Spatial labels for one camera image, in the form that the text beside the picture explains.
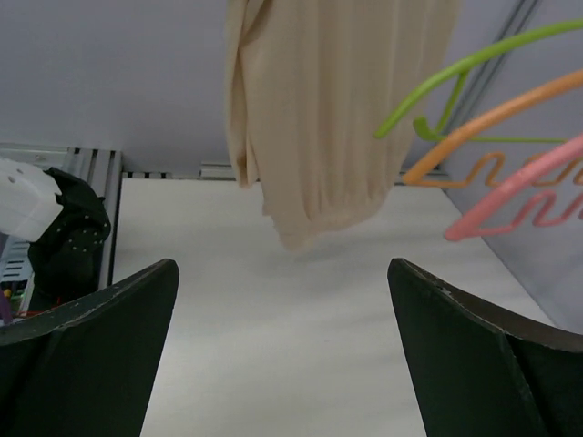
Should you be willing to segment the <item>beige trousers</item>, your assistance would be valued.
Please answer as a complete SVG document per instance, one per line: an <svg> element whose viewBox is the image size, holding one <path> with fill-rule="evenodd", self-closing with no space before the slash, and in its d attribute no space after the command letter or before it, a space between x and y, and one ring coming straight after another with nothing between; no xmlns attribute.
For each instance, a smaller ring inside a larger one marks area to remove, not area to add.
<svg viewBox="0 0 583 437"><path fill-rule="evenodd" d="M286 249L383 205L413 143L376 129L441 69L458 1L230 1L225 114L239 184Z"/></svg>

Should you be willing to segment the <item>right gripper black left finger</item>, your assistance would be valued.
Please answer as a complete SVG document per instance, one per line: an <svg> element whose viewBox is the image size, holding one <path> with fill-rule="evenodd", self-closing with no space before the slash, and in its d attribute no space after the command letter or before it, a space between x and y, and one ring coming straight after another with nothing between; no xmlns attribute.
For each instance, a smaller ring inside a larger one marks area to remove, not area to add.
<svg viewBox="0 0 583 437"><path fill-rule="evenodd" d="M178 264L162 259L2 327L2 436L140 435L178 287Z"/></svg>

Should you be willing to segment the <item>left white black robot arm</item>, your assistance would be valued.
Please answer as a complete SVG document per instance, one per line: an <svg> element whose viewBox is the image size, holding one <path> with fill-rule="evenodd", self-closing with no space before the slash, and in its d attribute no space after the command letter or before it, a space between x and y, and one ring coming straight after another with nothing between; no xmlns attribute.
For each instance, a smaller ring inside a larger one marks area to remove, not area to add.
<svg viewBox="0 0 583 437"><path fill-rule="evenodd" d="M83 179L1 158L1 232L29 244L37 291L70 301L97 290L97 255L111 222Z"/></svg>

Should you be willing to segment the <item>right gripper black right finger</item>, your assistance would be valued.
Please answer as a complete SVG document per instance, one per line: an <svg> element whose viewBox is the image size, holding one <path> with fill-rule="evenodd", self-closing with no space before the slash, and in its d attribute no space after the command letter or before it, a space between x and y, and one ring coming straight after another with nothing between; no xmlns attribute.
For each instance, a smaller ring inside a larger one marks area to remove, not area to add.
<svg viewBox="0 0 583 437"><path fill-rule="evenodd" d="M582 337L392 259L388 286L426 435L582 434Z"/></svg>

